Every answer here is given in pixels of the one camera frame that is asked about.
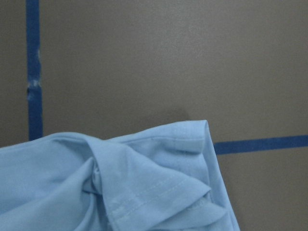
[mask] light blue fabric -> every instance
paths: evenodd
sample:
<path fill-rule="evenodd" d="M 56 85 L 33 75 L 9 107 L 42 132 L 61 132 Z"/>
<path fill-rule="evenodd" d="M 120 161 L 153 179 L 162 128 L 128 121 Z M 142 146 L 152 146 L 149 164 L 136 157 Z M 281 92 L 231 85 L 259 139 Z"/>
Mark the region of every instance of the light blue fabric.
<path fill-rule="evenodd" d="M 0 148 L 0 231 L 238 231 L 206 120 Z"/>

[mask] blue cloth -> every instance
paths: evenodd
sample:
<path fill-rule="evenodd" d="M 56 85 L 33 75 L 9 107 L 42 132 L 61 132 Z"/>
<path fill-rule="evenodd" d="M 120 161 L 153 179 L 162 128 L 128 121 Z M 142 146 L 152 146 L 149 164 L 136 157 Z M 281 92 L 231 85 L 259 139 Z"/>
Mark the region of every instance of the blue cloth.
<path fill-rule="evenodd" d="M 0 148 L 0 231 L 238 231 L 208 123 Z"/>

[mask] blue line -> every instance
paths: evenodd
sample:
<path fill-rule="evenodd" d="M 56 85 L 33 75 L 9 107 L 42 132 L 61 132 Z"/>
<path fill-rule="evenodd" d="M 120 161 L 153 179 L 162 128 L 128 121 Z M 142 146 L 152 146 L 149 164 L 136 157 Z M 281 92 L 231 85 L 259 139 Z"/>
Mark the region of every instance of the blue line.
<path fill-rule="evenodd" d="M 43 136 L 39 60 L 39 0 L 26 0 L 29 140 Z"/>
<path fill-rule="evenodd" d="M 273 149 L 298 148 L 308 146 L 308 135 L 268 138 L 247 141 L 228 141 L 214 144 L 215 152 L 220 154 L 257 152 Z"/>

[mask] blue tape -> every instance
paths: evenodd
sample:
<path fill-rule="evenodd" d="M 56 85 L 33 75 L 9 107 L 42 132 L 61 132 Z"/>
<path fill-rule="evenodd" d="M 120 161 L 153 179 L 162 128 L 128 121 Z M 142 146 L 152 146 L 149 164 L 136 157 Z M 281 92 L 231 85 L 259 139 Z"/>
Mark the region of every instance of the blue tape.
<path fill-rule="evenodd" d="M 29 140 L 43 136 L 39 57 L 39 0 L 26 0 Z"/>
<path fill-rule="evenodd" d="M 214 144 L 215 152 L 220 154 L 257 152 L 273 149 L 298 148 L 308 146 L 308 135 L 268 138 L 247 141 L 228 141 Z"/>

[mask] garment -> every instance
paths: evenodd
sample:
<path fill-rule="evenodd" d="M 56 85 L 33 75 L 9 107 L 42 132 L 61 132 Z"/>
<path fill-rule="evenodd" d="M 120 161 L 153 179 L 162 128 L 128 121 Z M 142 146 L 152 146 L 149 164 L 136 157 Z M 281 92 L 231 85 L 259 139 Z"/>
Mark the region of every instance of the garment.
<path fill-rule="evenodd" d="M 238 231 L 206 120 L 0 148 L 1 231 Z"/>

